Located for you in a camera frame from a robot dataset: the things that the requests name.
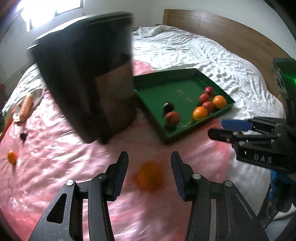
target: pink plastic sheet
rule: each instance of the pink plastic sheet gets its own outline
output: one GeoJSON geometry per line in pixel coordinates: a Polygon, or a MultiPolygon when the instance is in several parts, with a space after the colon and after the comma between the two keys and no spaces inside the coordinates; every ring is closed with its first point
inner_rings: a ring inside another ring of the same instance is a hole
{"type": "MultiPolygon", "coordinates": [[[[134,61],[134,74],[151,72],[150,65],[134,61]]],[[[109,202],[109,214],[116,240],[184,240],[191,203],[178,196],[170,167],[172,151],[211,181],[225,178],[231,147],[213,142],[209,127],[213,120],[177,143],[165,146],[139,110],[136,120],[109,144],[85,144],[75,133],[49,91],[22,126],[12,124],[0,144],[0,207],[15,232],[27,241],[48,204],[68,179],[90,180],[117,161],[121,151],[129,154],[129,167],[121,195],[109,202]],[[28,133],[25,143],[19,139],[28,133]],[[7,153],[18,153],[16,166],[7,153]],[[135,175],[140,166],[154,160],[163,165],[164,185],[155,192],[139,189],[135,175]]],[[[89,240],[87,201],[83,205],[83,235],[89,240]]]]}

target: blurry orange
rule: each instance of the blurry orange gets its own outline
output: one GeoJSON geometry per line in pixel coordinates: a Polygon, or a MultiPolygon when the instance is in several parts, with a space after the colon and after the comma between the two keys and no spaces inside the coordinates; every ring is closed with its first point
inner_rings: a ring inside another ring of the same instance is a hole
{"type": "Polygon", "coordinates": [[[137,182],[144,190],[156,190],[163,184],[163,168],[154,161],[147,161],[137,174],[137,182]]]}
{"type": "Polygon", "coordinates": [[[16,164],[17,162],[17,155],[15,152],[13,151],[10,151],[8,154],[7,154],[7,159],[9,161],[10,164],[14,165],[16,164]]]}
{"type": "Polygon", "coordinates": [[[206,118],[207,117],[207,109],[200,106],[200,107],[197,107],[194,111],[193,111],[193,114],[192,114],[192,118],[195,120],[195,121],[201,121],[202,119],[206,118]]]}
{"type": "Polygon", "coordinates": [[[227,105],[226,99],[221,95],[216,95],[213,98],[213,105],[218,109],[223,109],[227,105]]]}

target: bright window light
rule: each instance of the bright window light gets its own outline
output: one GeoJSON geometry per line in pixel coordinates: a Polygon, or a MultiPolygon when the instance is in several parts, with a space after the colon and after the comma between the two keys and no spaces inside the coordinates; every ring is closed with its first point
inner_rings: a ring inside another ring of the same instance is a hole
{"type": "Polygon", "coordinates": [[[22,9],[21,16],[30,31],[61,13],[80,7],[83,7],[81,0],[21,0],[17,10],[22,9]]]}

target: white blanket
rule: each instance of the white blanket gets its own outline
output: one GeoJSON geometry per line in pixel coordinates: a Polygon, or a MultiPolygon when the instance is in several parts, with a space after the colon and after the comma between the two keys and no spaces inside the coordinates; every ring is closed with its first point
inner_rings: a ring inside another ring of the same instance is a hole
{"type": "MultiPolygon", "coordinates": [[[[258,69],[215,41],[164,25],[141,27],[133,32],[132,40],[133,59],[147,62],[156,70],[197,68],[226,91],[236,103],[221,119],[283,116],[282,104],[267,90],[258,69]]],[[[44,86],[37,66],[33,65],[13,91],[4,111],[44,86]]],[[[227,176],[257,214],[269,186],[270,171],[237,161],[233,151],[227,176]]]]}

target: red apple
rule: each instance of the red apple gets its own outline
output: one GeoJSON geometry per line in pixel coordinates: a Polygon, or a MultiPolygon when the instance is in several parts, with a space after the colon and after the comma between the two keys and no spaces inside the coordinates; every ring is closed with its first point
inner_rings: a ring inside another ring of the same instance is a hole
{"type": "Polygon", "coordinates": [[[180,122],[180,115],[176,111],[171,111],[165,115],[167,127],[176,127],[180,122]]]}
{"type": "Polygon", "coordinates": [[[207,94],[202,94],[200,96],[200,102],[207,102],[207,101],[210,101],[210,97],[207,95],[207,94]]]}
{"type": "Polygon", "coordinates": [[[205,93],[208,94],[209,96],[212,96],[213,92],[214,91],[212,87],[208,86],[205,88],[205,93]]]}
{"type": "Polygon", "coordinates": [[[213,109],[214,109],[214,105],[212,104],[211,101],[204,102],[204,103],[202,104],[202,107],[204,107],[205,109],[207,109],[207,111],[208,111],[209,113],[212,112],[213,109]]]}

